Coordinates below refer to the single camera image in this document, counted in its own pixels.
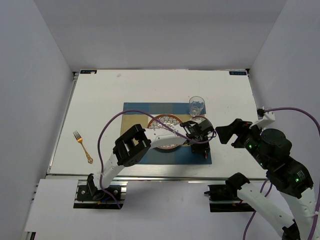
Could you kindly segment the clear drinking glass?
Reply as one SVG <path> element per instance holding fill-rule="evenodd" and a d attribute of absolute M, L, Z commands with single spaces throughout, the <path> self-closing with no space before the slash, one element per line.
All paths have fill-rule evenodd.
<path fill-rule="evenodd" d="M 199 116 L 205 107 L 205 100 L 200 96 L 193 96 L 189 99 L 189 114 L 192 117 Z"/>

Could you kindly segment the blue beige placemat cloth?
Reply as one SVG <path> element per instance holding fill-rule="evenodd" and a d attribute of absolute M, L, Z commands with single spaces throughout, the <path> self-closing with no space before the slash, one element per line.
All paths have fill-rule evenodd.
<path fill-rule="evenodd" d="M 123 110 L 130 110 L 131 112 L 122 115 L 121 134 L 135 124 L 141 124 L 143 128 L 147 128 L 151 118 L 139 112 L 132 112 L 133 110 L 140 110 L 154 117 L 162 114 L 175 115 L 183 123 L 192 119 L 187 102 L 125 102 Z M 212 158 L 210 152 L 207 159 L 201 154 L 192 153 L 191 146 L 185 144 L 171 150 L 153 148 L 146 153 L 139 163 L 141 165 L 211 165 Z"/>

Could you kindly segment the floral patterned ceramic bowl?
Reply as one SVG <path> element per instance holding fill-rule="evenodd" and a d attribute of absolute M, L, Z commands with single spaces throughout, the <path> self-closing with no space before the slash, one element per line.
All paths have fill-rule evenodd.
<path fill-rule="evenodd" d="M 160 114 L 155 116 L 155 118 L 171 128 L 173 128 L 176 125 L 180 125 L 182 123 L 182 120 L 180 118 L 172 114 Z M 164 126 L 158 123 L 157 121 L 155 121 L 153 118 L 151 118 L 147 125 L 147 128 L 162 129 L 164 128 Z M 177 148 L 178 146 L 179 146 L 178 144 L 169 144 L 169 145 L 158 146 L 157 148 L 160 150 L 172 150 Z"/>

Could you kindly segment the gold fork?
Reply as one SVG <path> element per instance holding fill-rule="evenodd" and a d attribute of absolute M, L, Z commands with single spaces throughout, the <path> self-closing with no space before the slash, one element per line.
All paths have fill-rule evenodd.
<path fill-rule="evenodd" d="M 84 146 L 84 144 L 83 144 L 83 138 L 81 137 L 81 135 L 79 134 L 79 132 L 78 132 L 78 131 L 74 131 L 74 132 L 73 132 L 73 135 L 74 135 L 76 141 L 81 145 L 81 147 L 82 147 L 82 149 L 83 149 L 83 151 L 84 151 L 84 153 L 85 153 L 85 156 L 86 156 L 86 158 L 87 158 L 87 162 L 88 162 L 89 164 L 93 164 L 93 161 L 94 161 L 94 160 L 93 160 L 93 158 L 90 156 L 90 154 L 88 153 L 87 149 L 85 148 L 85 146 Z"/>

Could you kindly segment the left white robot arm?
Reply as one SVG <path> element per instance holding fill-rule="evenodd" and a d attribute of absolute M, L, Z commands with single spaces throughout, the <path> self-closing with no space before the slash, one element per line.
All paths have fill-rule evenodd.
<path fill-rule="evenodd" d="M 124 169 L 138 164 L 149 150 L 166 145 L 190 145 L 193 152 L 206 155 L 210 150 L 209 141 L 216 131 L 207 119 L 201 122 L 187 121 L 177 125 L 158 122 L 161 128 L 143 128 L 135 124 L 114 142 L 107 161 L 102 158 L 102 132 L 97 141 L 97 152 L 101 164 L 98 173 L 91 173 L 87 178 L 88 193 L 94 200 L 105 196 L 114 197 L 107 190 L 112 180 Z"/>

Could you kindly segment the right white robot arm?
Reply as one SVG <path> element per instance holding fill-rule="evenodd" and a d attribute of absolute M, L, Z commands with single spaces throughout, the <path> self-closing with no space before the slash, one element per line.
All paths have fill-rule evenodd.
<path fill-rule="evenodd" d="M 285 134 L 274 128 L 265 130 L 242 119 L 216 129 L 219 140 L 227 144 L 233 135 L 234 148 L 246 149 L 266 170 L 266 177 L 280 192 L 292 215 L 287 215 L 259 190 L 242 173 L 226 181 L 226 195 L 248 203 L 284 240 L 318 240 L 320 238 L 320 198 L 315 195 L 314 183 L 307 168 L 290 156 L 292 143 Z"/>

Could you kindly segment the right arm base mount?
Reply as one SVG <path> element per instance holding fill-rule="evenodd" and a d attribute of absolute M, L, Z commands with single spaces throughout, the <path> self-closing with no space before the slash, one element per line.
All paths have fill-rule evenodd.
<path fill-rule="evenodd" d="M 226 184 L 211 184 L 203 193 L 209 198 L 211 213 L 246 213 L 254 209 L 246 202 L 234 196 Z"/>

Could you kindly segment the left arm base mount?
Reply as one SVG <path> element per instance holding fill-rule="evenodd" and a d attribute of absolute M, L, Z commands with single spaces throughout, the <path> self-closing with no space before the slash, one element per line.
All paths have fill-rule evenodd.
<path fill-rule="evenodd" d="M 91 196 L 87 185 L 79 185 L 76 190 L 73 208 L 120 210 L 125 201 L 127 187 L 122 185 L 111 185 L 106 190 L 114 196 L 120 207 L 118 207 L 114 199 L 104 191 L 98 190 L 95 196 Z"/>

